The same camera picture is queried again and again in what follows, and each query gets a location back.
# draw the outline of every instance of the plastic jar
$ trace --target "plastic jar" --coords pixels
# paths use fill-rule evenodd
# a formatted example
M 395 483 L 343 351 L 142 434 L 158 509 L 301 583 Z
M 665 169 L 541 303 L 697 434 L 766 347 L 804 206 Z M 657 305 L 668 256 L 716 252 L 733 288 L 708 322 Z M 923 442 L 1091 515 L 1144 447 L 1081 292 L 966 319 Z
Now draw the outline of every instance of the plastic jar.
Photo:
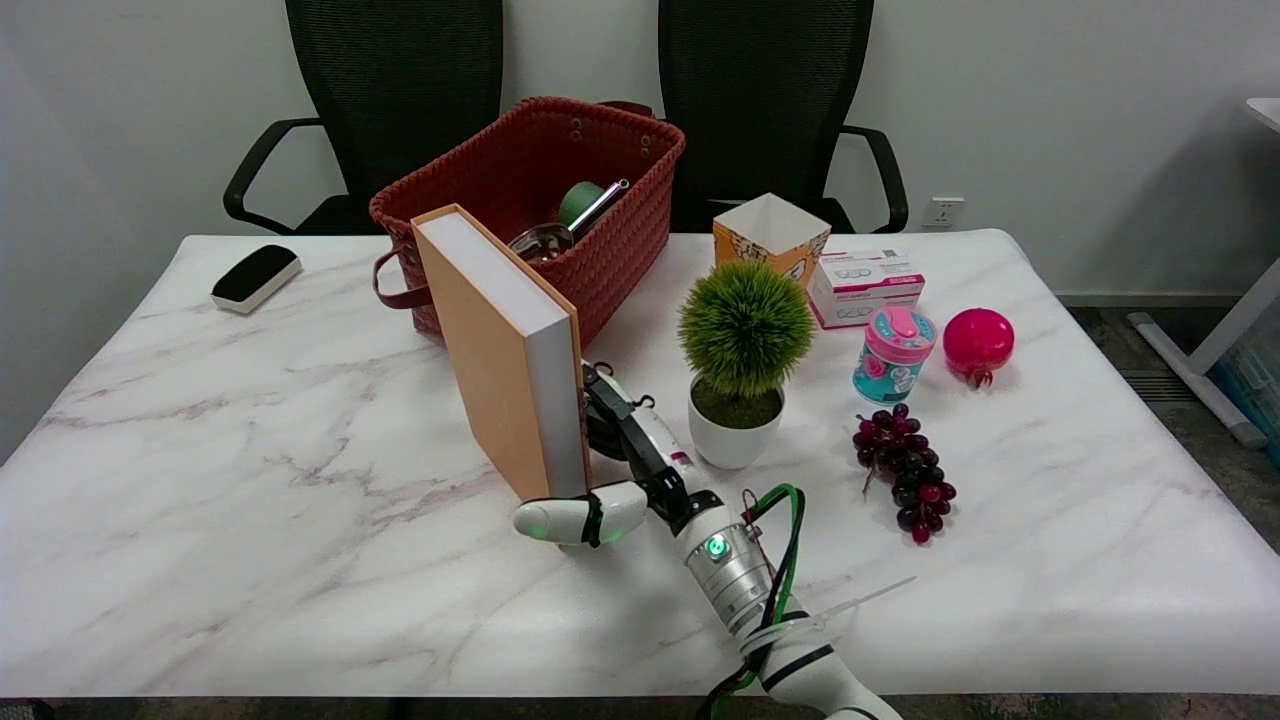
M 920 366 L 933 352 L 938 331 L 910 307 L 881 307 L 867 323 L 867 341 L 854 369 L 854 387 L 879 405 L 901 402 L 911 393 Z

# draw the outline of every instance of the robotic hand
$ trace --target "robotic hand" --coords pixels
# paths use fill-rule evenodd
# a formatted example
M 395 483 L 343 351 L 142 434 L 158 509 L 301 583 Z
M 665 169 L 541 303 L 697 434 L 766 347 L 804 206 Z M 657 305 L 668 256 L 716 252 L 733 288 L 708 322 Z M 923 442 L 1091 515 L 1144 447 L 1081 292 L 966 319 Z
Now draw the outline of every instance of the robotic hand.
M 535 500 L 516 510 L 521 534 L 561 544 L 613 542 L 653 510 L 671 528 L 685 566 L 740 643 L 745 665 L 778 702 L 808 705 L 828 720 L 901 720 L 883 700 L 854 678 L 819 624 L 795 598 L 768 621 L 774 577 L 742 516 L 698 484 L 700 473 L 653 411 L 622 389 L 604 364 L 582 366 L 588 395 L 588 438 L 593 450 L 626 461 L 634 482 L 595 488 L 576 498 Z

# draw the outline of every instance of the green led light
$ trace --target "green led light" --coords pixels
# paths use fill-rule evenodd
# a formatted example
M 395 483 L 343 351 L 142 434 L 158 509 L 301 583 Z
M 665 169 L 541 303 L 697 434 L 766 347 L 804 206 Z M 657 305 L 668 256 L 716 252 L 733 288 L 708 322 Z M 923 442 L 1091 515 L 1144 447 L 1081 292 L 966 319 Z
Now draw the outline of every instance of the green led light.
M 707 541 L 707 552 L 712 556 L 712 560 L 719 560 L 728 555 L 728 542 L 724 539 L 724 536 L 712 536 Z

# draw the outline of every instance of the wall socket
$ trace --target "wall socket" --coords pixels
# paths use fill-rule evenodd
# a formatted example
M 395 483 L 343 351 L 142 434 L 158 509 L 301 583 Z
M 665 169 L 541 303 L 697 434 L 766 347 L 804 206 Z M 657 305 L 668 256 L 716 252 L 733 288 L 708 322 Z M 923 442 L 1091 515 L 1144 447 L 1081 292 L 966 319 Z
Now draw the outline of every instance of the wall socket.
M 920 227 L 950 228 L 960 222 L 964 213 L 964 197 L 934 197 L 924 208 L 924 218 Z

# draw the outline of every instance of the white table leg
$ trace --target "white table leg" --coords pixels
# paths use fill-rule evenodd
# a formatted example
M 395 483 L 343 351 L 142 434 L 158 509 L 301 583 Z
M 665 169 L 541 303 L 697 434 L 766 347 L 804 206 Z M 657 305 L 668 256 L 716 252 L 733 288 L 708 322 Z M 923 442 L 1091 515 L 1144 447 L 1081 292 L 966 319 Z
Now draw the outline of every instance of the white table leg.
M 1217 363 L 1228 350 L 1240 340 L 1253 323 L 1262 316 L 1271 301 L 1280 297 L 1280 260 L 1276 260 L 1262 273 L 1258 282 L 1244 293 L 1244 297 L 1231 307 L 1231 311 L 1222 318 L 1222 322 L 1208 333 L 1204 342 L 1199 343 L 1190 356 L 1187 357 L 1187 366 L 1196 374 L 1203 375 Z
M 1258 450 L 1260 447 L 1265 447 L 1267 445 L 1266 436 L 1263 436 L 1262 432 L 1244 416 L 1244 413 L 1240 413 L 1240 409 L 1236 407 L 1235 404 L 1233 404 L 1226 395 L 1224 395 L 1222 391 L 1213 384 L 1212 380 L 1206 378 L 1202 373 L 1196 373 L 1190 369 L 1187 355 L 1178 348 L 1178 345 L 1175 345 L 1167 334 L 1165 334 L 1165 331 L 1160 329 L 1160 325 L 1156 324 L 1156 320 L 1153 320 L 1151 315 L 1146 313 L 1133 313 L 1129 315 L 1129 322 L 1133 323 L 1138 334 L 1146 338 L 1161 359 L 1164 359 L 1165 363 L 1167 363 L 1169 366 L 1178 373 L 1178 377 L 1187 383 L 1187 387 L 1196 393 L 1196 397 L 1201 398 L 1201 402 L 1203 402 L 1204 406 L 1208 407 L 1224 425 L 1226 425 L 1226 429 L 1231 430 L 1236 442 L 1249 450 Z M 1217 328 L 1213 329 L 1213 333 L 1210 333 L 1210 337 L 1213 337 L 1215 333 L 1217 333 Z M 1208 341 L 1206 340 L 1204 343 L 1201 343 L 1201 347 L 1204 347 L 1207 342 Z

